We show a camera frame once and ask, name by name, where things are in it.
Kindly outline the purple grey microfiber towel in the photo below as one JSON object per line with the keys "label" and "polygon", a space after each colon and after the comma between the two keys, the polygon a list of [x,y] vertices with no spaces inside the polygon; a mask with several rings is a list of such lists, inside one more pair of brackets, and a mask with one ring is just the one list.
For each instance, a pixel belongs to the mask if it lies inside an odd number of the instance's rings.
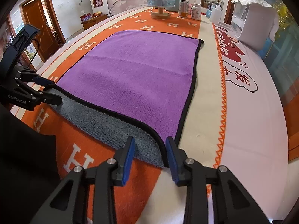
{"label": "purple grey microfiber towel", "polygon": [[60,95],[54,110],[114,149],[135,139],[135,157],[166,167],[165,140],[180,141],[194,94],[203,41],[123,30],[104,39],[45,91]]}

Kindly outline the brown wooden door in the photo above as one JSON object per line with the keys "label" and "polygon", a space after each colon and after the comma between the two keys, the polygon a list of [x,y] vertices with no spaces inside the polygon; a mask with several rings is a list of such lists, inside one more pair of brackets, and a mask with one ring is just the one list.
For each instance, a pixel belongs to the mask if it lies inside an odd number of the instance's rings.
{"label": "brown wooden door", "polygon": [[40,30],[33,40],[43,62],[46,62],[65,43],[52,0],[25,0],[19,5],[22,20]]}

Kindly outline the wooden tv cabinet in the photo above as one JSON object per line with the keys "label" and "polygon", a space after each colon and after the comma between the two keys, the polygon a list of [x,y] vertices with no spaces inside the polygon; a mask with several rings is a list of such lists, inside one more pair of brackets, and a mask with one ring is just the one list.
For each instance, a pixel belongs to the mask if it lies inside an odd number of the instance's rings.
{"label": "wooden tv cabinet", "polygon": [[101,14],[100,16],[91,18],[87,21],[82,22],[84,30],[89,29],[90,27],[96,25],[97,23],[102,22],[103,20],[108,19],[108,14]]}

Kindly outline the wooden roll holder stand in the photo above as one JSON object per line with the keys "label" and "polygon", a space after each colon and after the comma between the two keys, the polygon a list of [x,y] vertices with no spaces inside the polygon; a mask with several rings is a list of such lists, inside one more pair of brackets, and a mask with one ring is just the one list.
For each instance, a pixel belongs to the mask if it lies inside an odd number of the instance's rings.
{"label": "wooden roll holder stand", "polygon": [[163,7],[158,7],[158,11],[157,12],[154,12],[153,9],[154,8],[152,8],[150,10],[150,12],[151,12],[150,15],[151,15],[151,17],[153,19],[156,19],[156,20],[158,20],[158,19],[170,19],[171,14],[165,12]]}

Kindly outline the glass jar with metal lid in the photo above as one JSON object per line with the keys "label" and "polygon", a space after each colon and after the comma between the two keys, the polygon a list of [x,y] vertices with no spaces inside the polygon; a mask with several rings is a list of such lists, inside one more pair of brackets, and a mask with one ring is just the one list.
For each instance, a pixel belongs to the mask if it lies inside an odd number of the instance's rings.
{"label": "glass jar with metal lid", "polygon": [[179,9],[178,9],[179,17],[187,18],[188,11],[189,11],[189,1],[188,0],[180,0],[179,1]]}

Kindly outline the white pill bottle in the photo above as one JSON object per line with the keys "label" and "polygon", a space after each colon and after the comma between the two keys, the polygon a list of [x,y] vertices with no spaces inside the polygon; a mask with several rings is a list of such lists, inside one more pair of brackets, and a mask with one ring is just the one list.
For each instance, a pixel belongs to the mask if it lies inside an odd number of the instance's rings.
{"label": "white pill bottle", "polygon": [[191,10],[191,18],[193,20],[200,21],[201,20],[201,12],[202,8],[200,4],[193,4],[192,10]]}

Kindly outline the white plastic bottle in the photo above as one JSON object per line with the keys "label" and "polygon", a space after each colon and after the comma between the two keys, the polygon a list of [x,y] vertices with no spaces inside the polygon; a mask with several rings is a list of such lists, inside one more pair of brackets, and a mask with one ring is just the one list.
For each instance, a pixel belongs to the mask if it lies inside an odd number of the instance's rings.
{"label": "white plastic bottle", "polygon": [[222,16],[222,9],[221,6],[216,5],[211,12],[210,15],[210,22],[213,24],[219,24],[220,20],[221,20],[221,16]]}

